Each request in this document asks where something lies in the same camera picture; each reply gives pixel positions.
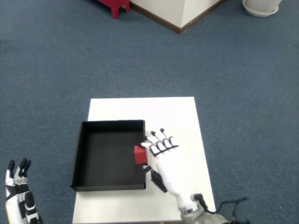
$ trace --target white flower pot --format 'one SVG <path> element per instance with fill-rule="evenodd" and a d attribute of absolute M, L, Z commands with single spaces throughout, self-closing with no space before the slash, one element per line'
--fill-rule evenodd
<path fill-rule="evenodd" d="M 243 0 L 246 11 L 255 16 L 266 17 L 278 11 L 281 0 Z"/>

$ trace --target white robotic hand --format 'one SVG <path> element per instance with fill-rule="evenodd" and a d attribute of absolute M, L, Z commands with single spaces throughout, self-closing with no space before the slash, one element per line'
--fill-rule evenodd
<path fill-rule="evenodd" d="M 165 134 L 164 129 L 161 128 L 159 132 L 151 132 L 151 134 L 152 136 L 147 137 L 147 142 L 142 143 L 141 146 L 147 148 L 153 154 L 161 180 L 163 180 L 162 184 L 170 194 L 175 196 L 181 212 L 196 210 L 196 203 L 191 200 L 190 186 L 185 181 L 186 171 L 184 171 L 179 154 L 181 149 L 173 137 L 168 137 Z M 151 170 L 150 166 L 144 168 L 146 171 Z M 152 180 L 155 182 L 155 179 L 159 179 L 159 174 L 153 170 L 151 172 Z"/>
<path fill-rule="evenodd" d="M 6 212 L 10 224 L 43 224 L 35 209 L 32 193 L 27 185 L 30 160 L 24 158 L 14 174 L 15 163 L 10 161 L 5 178 Z"/>

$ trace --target red stool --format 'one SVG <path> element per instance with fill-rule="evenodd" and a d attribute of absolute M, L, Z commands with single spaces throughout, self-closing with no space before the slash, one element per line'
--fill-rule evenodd
<path fill-rule="evenodd" d="M 114 19 L 118 18 L 118 9 L 120 7 L 125 6 L 127 13 L 130 11 L 129 0 L 98 0 L 98 1 L 111 8 L 111 14 Z"/>

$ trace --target black cable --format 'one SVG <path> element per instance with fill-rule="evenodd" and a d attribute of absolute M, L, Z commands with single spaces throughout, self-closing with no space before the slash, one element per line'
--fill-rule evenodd
<path fill-rule="evenodd" d="M 222 206 L 224 204 L 234 204 L 233 205 L 233 211 L 232 211 L 232 213 L 233 213 L 233 220 L 229 224 L 249 224 L 249 221 L 246 221 L 245 223 L 237 221 L 237 219 L 236 219 L 236 212 L 235 212 L 235 210 L 237 208 L 237 205 L 239 203 L 241 203 L 241 202 L 246 201 L 247 197 L 243 197 L 243 198 L 240 198 L 240 199 L 237 199 L 237 200 L 223 201 L 223 202 L 220 203 L 220 205 L 219 205 L 219 207 L 218 207 L 218 209 L 216 211 L 210 211 L 208 209 L 208 207 L 206 205 L 206 202 L 205 202 L 202 194 L 195 194 L 195 195 L 193 195 L 193 199 L 197 200 L 200 203 L 200 205 L 202 206 L 202 208 L 204 209 L 204 211 L 208 212 L 210 214 L 219 213 L 220 210 L 221 210 L 221 208 L 222 208 Z"/>

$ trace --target white wall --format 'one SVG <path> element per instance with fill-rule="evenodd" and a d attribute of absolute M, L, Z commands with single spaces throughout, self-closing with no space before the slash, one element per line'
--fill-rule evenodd
<path fill-rule="evenodd" d="M 136 5 L 183 27 L 219 0 L 130 0 Z"/>
<path fill-rule="evenodd" d="M 165 19 L 168 22 L 182 27 L 184 4 L 186 0 L 130 0 L 136 5 Z"/>
<path fill-rule="evenodd" d="M 182 26 L 202 14 L 219 0 L 185 0 L 185 8 L 182 19 Z"/>

